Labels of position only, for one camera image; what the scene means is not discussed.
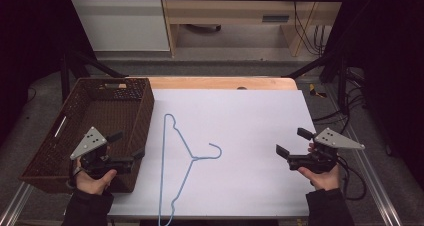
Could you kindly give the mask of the brown woven basket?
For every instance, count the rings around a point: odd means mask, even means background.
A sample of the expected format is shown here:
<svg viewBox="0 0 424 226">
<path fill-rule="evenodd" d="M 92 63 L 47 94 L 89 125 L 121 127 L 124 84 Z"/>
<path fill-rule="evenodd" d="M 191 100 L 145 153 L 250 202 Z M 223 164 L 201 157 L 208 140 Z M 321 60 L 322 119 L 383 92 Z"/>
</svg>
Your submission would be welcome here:
<svg viewBox="0 0 424 226">
<path fill-rule="evenodd" d="M 94 126 L 102 135 L 122 131 L 110 145 L 113 158 L 145 149 L 154 96 L 147 78 L 81 78 L 20 179 L 46 193 L 68 193 L 70 155 Z"/>
</svg>

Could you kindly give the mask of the light wooden desk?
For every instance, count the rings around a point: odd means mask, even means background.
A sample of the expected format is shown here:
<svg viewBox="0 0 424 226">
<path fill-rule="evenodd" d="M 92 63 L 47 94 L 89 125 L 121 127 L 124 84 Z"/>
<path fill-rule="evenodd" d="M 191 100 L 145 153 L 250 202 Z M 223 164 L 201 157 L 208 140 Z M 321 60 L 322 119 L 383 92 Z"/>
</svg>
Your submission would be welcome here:
<svg viewBox="0 0 424 226">
<path fill-rule="evenodd" d="M 334 24 L 339 2 L 186 1 L 165 0 L 165 18 L 179 25 L 274 24 L 282 29 L 288 48 L 298 56 L 314 25 Z"/>
</svg>

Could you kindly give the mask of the dark chair base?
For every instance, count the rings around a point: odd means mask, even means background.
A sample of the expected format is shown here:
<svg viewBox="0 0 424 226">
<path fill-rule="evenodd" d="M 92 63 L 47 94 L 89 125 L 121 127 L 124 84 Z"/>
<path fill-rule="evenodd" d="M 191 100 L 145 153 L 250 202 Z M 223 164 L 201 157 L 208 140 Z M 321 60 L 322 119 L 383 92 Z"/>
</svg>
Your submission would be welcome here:
<svg viewBox="0 0 424 226">
<path fill-rule="evenodd" d="M 186 24 L 185 27 L 194 33 L 216 33 L 221 30 L 221 25 L 194 25 Z"/>
</svg>

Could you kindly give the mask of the aluminium rail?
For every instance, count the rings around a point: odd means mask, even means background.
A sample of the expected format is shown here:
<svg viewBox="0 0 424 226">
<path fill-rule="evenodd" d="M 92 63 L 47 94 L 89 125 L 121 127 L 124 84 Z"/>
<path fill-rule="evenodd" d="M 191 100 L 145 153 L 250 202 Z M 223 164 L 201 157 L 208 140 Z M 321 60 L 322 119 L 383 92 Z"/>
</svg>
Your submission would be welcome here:
<svg viewBox="0 0 424 226">
<path fill-rule="evenodd" d="M 20 184 L 11 202 L 0 215 L 0 226 L 15 226 L 33 189 L 34 187 L 28 183 L 22 182 Z"/>
<path fill-rule="evenodd" d="M 347 114 L 346 119 L 340 116 L 340 119 L 343 122 L 343 133 L 354 141 L 364 143 L 364 140 L 358 137 L 357 131 L 352 126 L 352 111 L 356 106 L 364 103 L 364 97 L 357 89 L 347 93 L 346 95 L 349 113 Z M 369 148 L 370 146 L 366 145 L 364 150 L 352 151 L 361 172 L 361 176 L 366 184 L 367 192 L 372 196 L 385 226 L 402 226 L 400 217 L 398 216 L 398 213 L 394 208 L 380 177 L 377 175 L 377 171 L 367 155 Z"/>
</svg>

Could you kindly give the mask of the white table sheet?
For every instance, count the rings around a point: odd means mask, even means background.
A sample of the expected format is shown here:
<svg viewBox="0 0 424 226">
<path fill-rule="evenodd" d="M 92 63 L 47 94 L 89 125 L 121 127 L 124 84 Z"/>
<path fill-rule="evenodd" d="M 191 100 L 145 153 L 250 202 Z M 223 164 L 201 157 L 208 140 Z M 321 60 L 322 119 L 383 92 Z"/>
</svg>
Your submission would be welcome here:
<svg viewBox="0 0 424 226">
<path fill-rule="evenodd" d="M 118 194 L 111 213 L 158 218 L 163 116 L 171 113 L 196 156 L 175 203 L 176 218 L 282 218 L 308 213 L 309 182 L 289 169 L 276 145 L 293 154 L 307 151 L 298 128 L 314 128 L 299 90 L 155 90 L 146 154 L 134 191 Z M 190 157 L 172 120 L 167 120 L 162 220 L 171 213 Z"/>
</svg>

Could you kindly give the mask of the white cabinet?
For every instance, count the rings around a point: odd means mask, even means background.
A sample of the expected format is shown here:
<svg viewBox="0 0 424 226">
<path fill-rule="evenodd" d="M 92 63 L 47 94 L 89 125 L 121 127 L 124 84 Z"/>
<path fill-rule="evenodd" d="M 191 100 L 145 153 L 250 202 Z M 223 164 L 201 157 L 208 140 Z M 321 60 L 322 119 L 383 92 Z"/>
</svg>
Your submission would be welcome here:
<svg viewBox="0 0 424 226">
<path fill-rule="evenodd" d="M 95 52 L 169 51 L 160 0 L 73 0 Z"/>
</svg>

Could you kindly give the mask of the black stand leg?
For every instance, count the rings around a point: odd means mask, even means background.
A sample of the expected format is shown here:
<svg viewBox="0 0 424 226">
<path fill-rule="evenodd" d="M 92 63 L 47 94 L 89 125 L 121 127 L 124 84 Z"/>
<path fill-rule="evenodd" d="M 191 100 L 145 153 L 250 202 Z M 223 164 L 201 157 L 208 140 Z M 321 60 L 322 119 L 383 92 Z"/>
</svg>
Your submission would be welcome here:
<svg viewBox="0 0 424 226">
<path fill-rule="evenodd" d="M 90 73 L 86 69 L 86 65 L 93 66 L 112 78 L 125 78 L 124 74 L 100 63 L 95 57 L 89 57 L 79 51 L 68 51 L 60 60 L 62 102 L 65 102 L 71 91 L 69 72 L 72 72 L 77 79 L 89 77 Z"/>
<path fill-rule="evenodd" d="M 306 66 L 303 66 L 288 75 L 284 75 L 284 78 L 297 79 L 318 66 L 324 67 L 319 76 L 319 80 L 322 83 L 329 83 L 335 77 L 338 77 L 337 106 L 343 114 L 346 114 L 348 112 L 346 95 L 347 60 L 343 53 L 332 50 L 325 53 L 318 59 L 308 63 Z"/>
</svg>

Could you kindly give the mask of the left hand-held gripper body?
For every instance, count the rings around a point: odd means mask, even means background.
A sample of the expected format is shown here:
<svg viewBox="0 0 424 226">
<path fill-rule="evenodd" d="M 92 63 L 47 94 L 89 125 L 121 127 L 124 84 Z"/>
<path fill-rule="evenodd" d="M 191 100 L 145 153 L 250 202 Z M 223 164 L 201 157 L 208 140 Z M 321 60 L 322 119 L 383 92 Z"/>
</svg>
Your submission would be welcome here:
<svg viewBox="0 0 424 226">
<path fill-rule="evenodd" d="M 110 156 L 108 153 L 110 143 L 106 137 L 92 126 L 70 155 L 71 160 L 79 159 L 81 167 L 94 179 L 100 179 L 111 169 L 116 170 L 118 175 L 129 174 L 134 165 L 133 157 Z"/>
</svg>

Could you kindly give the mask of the yellow and black tool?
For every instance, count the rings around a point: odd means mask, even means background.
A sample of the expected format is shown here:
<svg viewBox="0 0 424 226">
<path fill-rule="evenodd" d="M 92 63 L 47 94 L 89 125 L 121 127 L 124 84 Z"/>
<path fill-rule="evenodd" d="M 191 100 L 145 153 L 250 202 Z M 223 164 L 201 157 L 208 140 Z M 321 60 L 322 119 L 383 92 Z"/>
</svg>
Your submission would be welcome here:
<svg viewBox="0 0 424 226">
<path fill-rule="evenodd" d="M 309 84 L 309 93 L 311 96 L 316 96 L 320 98 L 327 98 L 326 93 L 319 93 L 316 91 L 314 84 Z"/>
</svg>

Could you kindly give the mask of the person's left hand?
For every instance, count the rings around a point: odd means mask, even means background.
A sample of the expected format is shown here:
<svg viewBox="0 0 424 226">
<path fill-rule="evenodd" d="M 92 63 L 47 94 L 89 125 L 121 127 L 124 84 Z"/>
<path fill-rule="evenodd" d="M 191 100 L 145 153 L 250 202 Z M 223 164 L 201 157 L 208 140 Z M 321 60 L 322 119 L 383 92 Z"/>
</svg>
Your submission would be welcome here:
<svg viewBox="0 0 424 226">
<path fill-rule="evenodd" d="M 102 195 L 103 191 L 111 185 L 116 175 L 117 171 L 111 169 L 100 179 L 93 179 L 85 171 L 80 171 L 75 176 L 76 187 L 78 190 L 88 194 Z"/>
</svg>

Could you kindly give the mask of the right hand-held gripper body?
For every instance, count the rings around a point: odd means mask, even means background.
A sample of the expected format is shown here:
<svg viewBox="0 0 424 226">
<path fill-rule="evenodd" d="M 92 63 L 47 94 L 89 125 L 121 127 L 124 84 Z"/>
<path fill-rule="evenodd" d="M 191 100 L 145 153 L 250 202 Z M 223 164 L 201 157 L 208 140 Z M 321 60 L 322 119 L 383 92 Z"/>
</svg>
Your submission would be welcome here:
<svg viewBox="0 0 424 226">
<path fill-rule="evenodd" d="M 307 155 L 291 155 L 287 163 L 290 170 L 298 170 L 305 167 L 310 171 L 321 174 L 329 172 L 337 163 L 339 149 L 363 150 L 365 146 L 346 136 L 343 136 L 330 128 L 320 133 L 315 133 L 312 139 L 314 149 Z"/>
</svg>

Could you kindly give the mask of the person's right hand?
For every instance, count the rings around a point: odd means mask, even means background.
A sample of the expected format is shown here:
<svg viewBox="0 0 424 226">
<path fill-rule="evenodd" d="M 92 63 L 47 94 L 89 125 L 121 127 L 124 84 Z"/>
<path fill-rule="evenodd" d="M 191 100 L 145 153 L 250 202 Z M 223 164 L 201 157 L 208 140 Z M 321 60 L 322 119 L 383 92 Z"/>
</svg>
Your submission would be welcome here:
<svg viewBox="0 0 424 226">
<path fill-rule="evenodd" d="M 339 165 L 336 164 L 329 172 L 316 174 L 305 167 L 299 167 L 298 172 L 307 178 L 316 190 L 333 190 L 340 187 Z"/>
</svg>

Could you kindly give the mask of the black curtain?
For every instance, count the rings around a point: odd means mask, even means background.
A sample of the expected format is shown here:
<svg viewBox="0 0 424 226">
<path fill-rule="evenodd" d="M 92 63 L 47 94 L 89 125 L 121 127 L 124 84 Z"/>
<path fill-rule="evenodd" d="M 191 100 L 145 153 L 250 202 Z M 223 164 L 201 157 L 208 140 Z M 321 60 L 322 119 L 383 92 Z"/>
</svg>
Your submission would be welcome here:
<svg viewBox="0 0 424 226">
<path fill-rule="evenodd" d="M 339 53 L 325 66 L 364 71 L 365 94 L 389 145 L 424 188 L 424 0 L 349 0 L 341 5 L 326 47 Z"/>
<path fill-rule="evenodd" d="M 95 57 L 71 0 L 0 0 L 0 146 L 34 81 L 59 71 L 62 59 L 75 76 L 89 75 L 76 52 Z"/>
</svg>

